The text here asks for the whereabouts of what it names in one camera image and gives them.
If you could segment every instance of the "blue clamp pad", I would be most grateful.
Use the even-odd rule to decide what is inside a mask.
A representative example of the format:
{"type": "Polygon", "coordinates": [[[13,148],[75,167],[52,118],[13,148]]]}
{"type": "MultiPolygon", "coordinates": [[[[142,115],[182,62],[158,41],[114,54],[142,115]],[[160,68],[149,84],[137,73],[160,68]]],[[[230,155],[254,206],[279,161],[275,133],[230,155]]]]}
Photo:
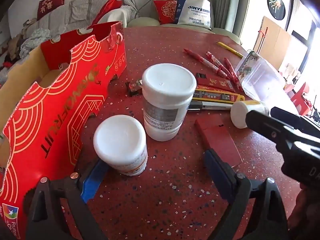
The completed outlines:
{"type": "Polygon", "coordinates": [[[85,203],[87,203],[89,199],[94,198],[109,168],[110,166],[108,164],[99,160],[89,176],[84,180],[81,197],[85,203]]]}
{"type": "Polygon", "coordinates": [[[221,197],[232,204],[236,197],[236,173],[229,164],[220,159],[213,149],[205,151],[204,165],[221,197]]]}

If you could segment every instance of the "white plastic jar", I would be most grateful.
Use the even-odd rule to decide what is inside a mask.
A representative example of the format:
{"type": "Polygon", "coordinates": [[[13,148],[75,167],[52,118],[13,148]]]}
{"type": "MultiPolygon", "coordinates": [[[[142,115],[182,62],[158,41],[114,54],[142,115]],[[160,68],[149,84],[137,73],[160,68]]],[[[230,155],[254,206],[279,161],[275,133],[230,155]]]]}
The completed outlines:
{"type": "Polygon", "coordinates": [[[195,89],[194,75],[175,64],[153,65],[143,73],[143,117],[152,139],[168,141],[177,135],[195,89]]]}
{"type": "Polygon", "coordinates": [[[103,121],[94,133],[93,146],[100,159],[124,175],[139,175],[147,166],[146,133],[131,116],[115,115],[103,121]]]}

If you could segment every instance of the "red chair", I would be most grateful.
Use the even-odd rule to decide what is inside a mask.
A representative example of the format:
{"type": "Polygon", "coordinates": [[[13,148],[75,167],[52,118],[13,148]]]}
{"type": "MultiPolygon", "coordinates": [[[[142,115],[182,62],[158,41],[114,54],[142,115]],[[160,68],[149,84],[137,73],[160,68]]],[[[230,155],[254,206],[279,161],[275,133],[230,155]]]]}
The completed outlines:
{"type": "Polygon", "coordinates": [[[304,83],[300,90],[291,98],[291,101],[294,103],[296,108],[298,108],[299,105],[301,106],[301,110],[299,111],[300,115],[306,115],[311,111],[310,107],[302,97],[303,93],[309,93],[309,86],[307,83],[304,83]]]}

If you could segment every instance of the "yellow pencil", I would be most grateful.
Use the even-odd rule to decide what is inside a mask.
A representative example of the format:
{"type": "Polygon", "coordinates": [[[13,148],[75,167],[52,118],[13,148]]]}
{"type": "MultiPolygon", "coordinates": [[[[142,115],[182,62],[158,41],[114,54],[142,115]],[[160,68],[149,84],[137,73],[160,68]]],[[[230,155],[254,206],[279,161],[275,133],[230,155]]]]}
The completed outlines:
{"type": "Polygon", "coordinates": [[[233,48],[230,48],[229,46],[227,46],[226,44],[222,43],[222,42],[217,42],[221,47],[231,51],[233,54],[237,55],[239,58],[243,58],[243,55],[241,53],[239,53],[238,51],[234,50],[233,48]]]}

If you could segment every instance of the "red package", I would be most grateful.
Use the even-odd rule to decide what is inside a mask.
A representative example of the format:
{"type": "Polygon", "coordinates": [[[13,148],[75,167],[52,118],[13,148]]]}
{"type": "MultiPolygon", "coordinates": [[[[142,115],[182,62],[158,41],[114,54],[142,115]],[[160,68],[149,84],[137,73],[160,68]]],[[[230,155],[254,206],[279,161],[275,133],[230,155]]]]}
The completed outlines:
{"type": "Polygon", "coordinates": [[[26,232],[24,196],[42,177],[74,171],[83,126],[126,67],[122,23],[92,28],[42,43],[0,89],[0,216],[17,239],[26,232]]]}
{"type": "Polygon", "coordinates": [[[197,85],[212,87],[219,90],[236,92],[231,81],[214,75],[196,73],[197,85]]]}

